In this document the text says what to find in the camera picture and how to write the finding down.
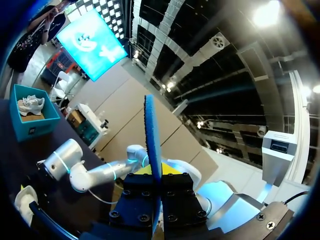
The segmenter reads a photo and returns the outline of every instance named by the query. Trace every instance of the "white camera housing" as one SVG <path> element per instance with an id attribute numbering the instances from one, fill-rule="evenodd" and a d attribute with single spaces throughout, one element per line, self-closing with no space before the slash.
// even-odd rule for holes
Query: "white camera housing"
<path id="1" fill-rule="evenodd" d="M 262 142 L 262 179 L 280 186 L 297 150 L 296 136 L 290 133 L 268 131 Z"/>

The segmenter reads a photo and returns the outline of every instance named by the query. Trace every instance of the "beige wall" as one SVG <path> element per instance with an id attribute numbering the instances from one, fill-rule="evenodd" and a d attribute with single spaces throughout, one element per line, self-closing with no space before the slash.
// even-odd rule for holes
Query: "beige wall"
<path id="1" fill-rule="evenodd" d="M 79 102 L 88 104 L 96 115 L 109 121 L 110 132 L 96 145 L 99 156 L 105 162 L 126 159 L 129 145 L 146 147 L 144 101 L 148 94 L 151 94 L 148 89 L 120 64 L 116 64 L 96 82 L 88 81 L 71 101 L 71 106 Z M 202 174 L 201 183 L 204 183 L 218 166 L 180 120 L 157 98 L 155 110 L 162 155 L 195 166 Z"/>

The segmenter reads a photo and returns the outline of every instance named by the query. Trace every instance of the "teal box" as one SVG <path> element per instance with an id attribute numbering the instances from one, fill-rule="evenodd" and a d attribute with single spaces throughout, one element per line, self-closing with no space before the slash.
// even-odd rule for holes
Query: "teal box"
<path id="1" fill-rule="evenodd" d="M 34 121 L 22 121 L 17 101 L 28 96 L 35 95 L 44 98 L 42 114 L 45 119 Z M 51 133 L 60 120 L 56 108 L 51 103 L 48 94 L 40 89 L 15 84 L 9 100 L 10 115 L 15 136 L 18 142 Z"/>

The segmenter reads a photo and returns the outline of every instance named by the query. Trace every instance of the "blue brush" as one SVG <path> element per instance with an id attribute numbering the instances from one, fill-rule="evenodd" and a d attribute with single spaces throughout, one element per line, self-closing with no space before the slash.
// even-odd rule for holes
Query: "blue brush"
<path id="1" fill-rule="evenodd" d="M 153 95 L 144 97 L 144 128 L 145 128 L 145 143 L 148 153 L 149 163 L 153 179 L 160 188 L 162 165 L 161 165 L 161 146 L 159 140 L 158 121 L 156 117 L 156 108 Z M 153 233 L 156 231 L 159 214 L 160 214 L 161 199 L 157 196 L 154 201 L 153 215 Z"/>

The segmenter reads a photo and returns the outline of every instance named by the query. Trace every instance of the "blue sponge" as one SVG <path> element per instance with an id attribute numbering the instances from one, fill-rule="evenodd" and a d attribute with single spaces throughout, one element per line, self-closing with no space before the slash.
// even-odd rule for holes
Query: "blue sponge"
<path id="1" fill-rule="evenodd" d="M 160 184 L 162 176 L 161 146 L 154 96 L 151 94 L 144 97 L 144 127 L 146 150 L 152 175 L 155 182 Z"/>

